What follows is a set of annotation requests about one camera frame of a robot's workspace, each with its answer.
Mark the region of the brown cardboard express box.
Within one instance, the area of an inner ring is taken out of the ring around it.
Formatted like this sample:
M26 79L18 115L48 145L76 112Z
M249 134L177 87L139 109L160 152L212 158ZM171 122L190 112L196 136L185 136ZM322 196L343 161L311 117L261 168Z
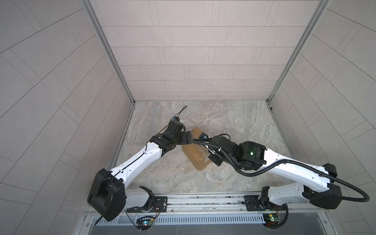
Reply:
M198 171L202 171L212 163L209 159L208 149L204 146L197 144L183 145L182 151Z

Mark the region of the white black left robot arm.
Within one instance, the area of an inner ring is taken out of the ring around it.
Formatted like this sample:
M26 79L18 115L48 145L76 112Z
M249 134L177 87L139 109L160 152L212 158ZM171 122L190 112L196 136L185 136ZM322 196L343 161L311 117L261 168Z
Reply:
M129 208L148 211L153 207L154 193L147 187L128 189L132 181L154 161L178 145L188 145L191 133L178 117L173 117L166 131L153 136L138 153L121 165L101 169L94 177L87 202L107 221Z

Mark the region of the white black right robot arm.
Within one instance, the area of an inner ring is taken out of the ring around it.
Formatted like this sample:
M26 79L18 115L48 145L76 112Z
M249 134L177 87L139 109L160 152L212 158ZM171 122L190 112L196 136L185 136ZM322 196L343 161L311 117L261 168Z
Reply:
M261 201L269 200L275 205L289 202L309 202L323 209L336 209L343 200L341 188L323 174L337 176L336 166L324 164L315 166L317 172L308 169L308 165L285 157L273 150L255 143L236 144L224 136L208 138L209 158L216 164L223 162L235 167L237 173L253 177L267 172L274 173L294 181L283 187L267 186L262 189Z

